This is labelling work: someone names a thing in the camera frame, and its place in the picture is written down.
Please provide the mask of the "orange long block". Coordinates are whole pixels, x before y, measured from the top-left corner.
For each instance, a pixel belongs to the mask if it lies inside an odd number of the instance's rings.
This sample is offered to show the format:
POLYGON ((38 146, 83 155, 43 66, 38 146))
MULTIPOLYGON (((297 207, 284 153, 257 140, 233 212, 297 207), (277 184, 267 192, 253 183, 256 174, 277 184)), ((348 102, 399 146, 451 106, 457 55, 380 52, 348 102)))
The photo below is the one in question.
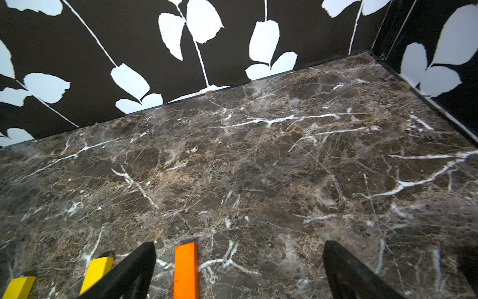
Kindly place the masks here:
POLYGON ((175 249, 174 299, 199 299, 198 248, 195 242, 175 249))

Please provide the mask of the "yellow long block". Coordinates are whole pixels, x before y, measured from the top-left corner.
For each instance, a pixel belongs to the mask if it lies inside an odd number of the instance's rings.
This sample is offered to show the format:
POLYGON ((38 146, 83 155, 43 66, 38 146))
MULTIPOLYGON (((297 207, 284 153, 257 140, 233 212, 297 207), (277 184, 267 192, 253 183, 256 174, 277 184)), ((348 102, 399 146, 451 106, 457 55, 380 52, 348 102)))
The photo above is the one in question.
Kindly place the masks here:
POLYGON ((35 281, 35 276, 20 277, 11 280, 2 299, 27 299, 35 281))

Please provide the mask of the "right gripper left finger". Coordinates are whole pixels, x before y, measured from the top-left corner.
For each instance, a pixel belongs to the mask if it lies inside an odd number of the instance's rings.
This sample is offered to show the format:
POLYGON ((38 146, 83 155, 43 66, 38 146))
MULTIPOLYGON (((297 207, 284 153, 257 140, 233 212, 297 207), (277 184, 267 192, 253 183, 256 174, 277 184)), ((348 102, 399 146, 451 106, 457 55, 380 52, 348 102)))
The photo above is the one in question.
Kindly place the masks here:
POLYGON ((146 299, 155 263, 154 244, 145 242, 78 299, 146 299))

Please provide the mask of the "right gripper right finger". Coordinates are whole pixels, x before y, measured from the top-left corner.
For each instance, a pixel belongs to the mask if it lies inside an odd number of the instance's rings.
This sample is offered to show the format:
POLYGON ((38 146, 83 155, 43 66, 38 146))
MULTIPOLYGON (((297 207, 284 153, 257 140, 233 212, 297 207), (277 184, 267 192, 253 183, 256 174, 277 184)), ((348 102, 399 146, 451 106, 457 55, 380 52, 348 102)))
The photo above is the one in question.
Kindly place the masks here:
POLYGON ((335 299, 401 299, 403 296, 334 240, 322 253, 327 280, 335 299))

